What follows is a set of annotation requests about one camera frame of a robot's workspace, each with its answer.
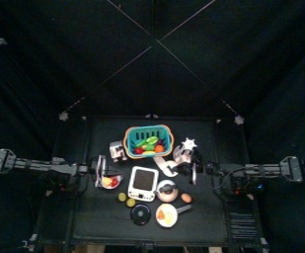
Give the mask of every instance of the silver pot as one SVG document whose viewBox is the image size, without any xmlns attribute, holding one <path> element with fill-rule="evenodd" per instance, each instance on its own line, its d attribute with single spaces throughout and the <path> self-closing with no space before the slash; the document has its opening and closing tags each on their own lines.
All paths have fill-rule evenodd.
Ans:
<svg viewBox="0 0 305 253">
<path fill-rule="evenodd" d="M 162 202 L 164 203 L 172 202 L 178 196 L 178 189 L 174 182 L 170 180 L 162 180 L 156 184 L 155 195 Z"/>
</svg>

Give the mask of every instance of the red tomato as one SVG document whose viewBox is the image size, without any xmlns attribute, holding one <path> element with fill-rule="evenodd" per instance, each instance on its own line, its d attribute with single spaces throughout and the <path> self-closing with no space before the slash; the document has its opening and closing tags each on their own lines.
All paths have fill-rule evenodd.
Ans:
<svg viewBox="0 0 305 253">
<path fill-rule="evenodd" d="M 140 147 L 135 148 L 135 154 L 143 154 L 144 150 Z"/>
<path fill-rule="evenodd" d="M 112 178 L 111 187 L 116 187 L 118 184 L 119 184 L 118 179 Z"/>
</svg>

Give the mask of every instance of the brown food item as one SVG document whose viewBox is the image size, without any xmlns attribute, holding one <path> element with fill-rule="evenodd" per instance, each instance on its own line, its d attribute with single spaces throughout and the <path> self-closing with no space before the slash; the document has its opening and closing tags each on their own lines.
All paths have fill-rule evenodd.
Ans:
<svg viewBox="0 0 305 253">
<path fill-rule="evenodd" d="M 164 219 L 164 214 L 162 210 L 156 212 L 156 219 Z"/>
<path fill-rule="evenodd" d="M 182 194 L 180 195 L 180 199 L 186 202 L 186 203 L 191 203 L 191 197 L 188 194 Z"/>
</svg>

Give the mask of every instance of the small figurine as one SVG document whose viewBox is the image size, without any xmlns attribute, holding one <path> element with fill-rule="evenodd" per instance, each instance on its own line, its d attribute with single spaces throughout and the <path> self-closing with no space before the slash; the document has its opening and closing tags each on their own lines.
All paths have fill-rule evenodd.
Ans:
<svg viewBox="0 0 305 253">
<path fill-rule="evenodd" d="M 118 140 L 110 143 L 110 153 L 111 153 L 114 162 L 118 162 L 119 160 L 123 160 L 123 161 L 127 160 L 122 140 Z"/>
<path fill-rule="evenodd" d="M 172 151 L 172 159 L 176 164 L 182 162 L 191 163 L 191 154 L 194 147 L 196 147 L 194 139 L 188 139 L 186 137 L 186 140 L 180 142 L 180 145 L 178 145 Z"/>
<path fill-rule="evenodd" d="M 186 137 L 180 145 L 174 148 L 172 159 L 176 166 L 171 168 L 171 171 L 187 175 L 190 177 L 190 184 L 195 185 L 196 173 L 202 173 L 203 163 L 194 139 Z"/>
</svg>

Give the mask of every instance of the toy food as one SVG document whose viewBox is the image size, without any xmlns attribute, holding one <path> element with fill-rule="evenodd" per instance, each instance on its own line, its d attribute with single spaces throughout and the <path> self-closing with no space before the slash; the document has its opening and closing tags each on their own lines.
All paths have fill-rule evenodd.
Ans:
<svg viewBox="0 0 305 253">
<path fill-rule="evenodd" d="M 180 195 L 180 199 L 186 202 L 186 203 L 191 203 L 191 197 L 188 194 L 182 194 Z"/>
<path fill-rule="evenodd" d="M 142 149 L 143 149 L 144 151 L 154 151 L 154 145 L 152 145 L 152 144 L 144 144 L 144 145 L 142 146 Z"/>
<path fill-rule="evenodd" d="M 171 212 L 167 212 L 166 215 L 164 215 L 164 223 L 167 226 L 172 225 L 174 224 L 174 220 L 175 220 L 175 217 L 174 217 L 174 214 Z"/>
<path fill-rule="evenodd" d="M 143 154 L 155 154 L 155 152 L 154 151 L 144 151 Z"/>
<path fill-rule="evenodd" d="M 144 150 L 140 147 L 136 147 L 134 150 L 135 154 L 143 154 Z"/>
<path fill-rule="evenodd" d="M 155 153 L 162 153 L 162 152 L 164 152 L 163 146 L 162 146 L 162 145 L 156 145 L 155 148 L 154 148 L 154 152 L 155 152 Z"/>
<path fill-rule="evenodd" d="M 111 183 L 112 183 L 112 179 L 111 178 L 107 178 L 107 177 L 102 178 L 102 185 L 103 185 L 103 187 L 110 187 Z"/>
<path fill-rule="evenodd" d="M 156 219 L 164 219 L 164 214 L 162 210 L 156 212 Z"/>
<path fill-rule="evenodd" d="M 136 204 L 135 199 L 127 199 L 126 205 L 127 205 L 128 208 L 131 208 L 135 204 Z"/>
<path fill-rule="evenodd" d="M 118 184 L 119 184 L 118 179 L 116 179 L 116 178 L 112 178 L 111 187 L 116 187 Z"/>
<path fill-rule="evenodd" d="M 156 137 L 156 136 L 152 136 L 152 137 L 150 137 L 150 138 L 147 139 L 147 144 L 154 145 L 154 144 L 156 143 L 156 141 L 158 141 L 158 137 Z"/>
<path fill-rule="evenodd" d="M 118 200 L 119 200 L 120 202 L 123 202 L 123 201 L 126 200 L 126 194 L 124 194 L 124 193 L 120 193 L 120 194 L 118 195 Z"/>
<path fill-rule="evenodd" d="M 146 140 L 142 140 L 140 142 L 136 143 L 136 147 L 140 147 L 146 144 Z"/>
</svg>

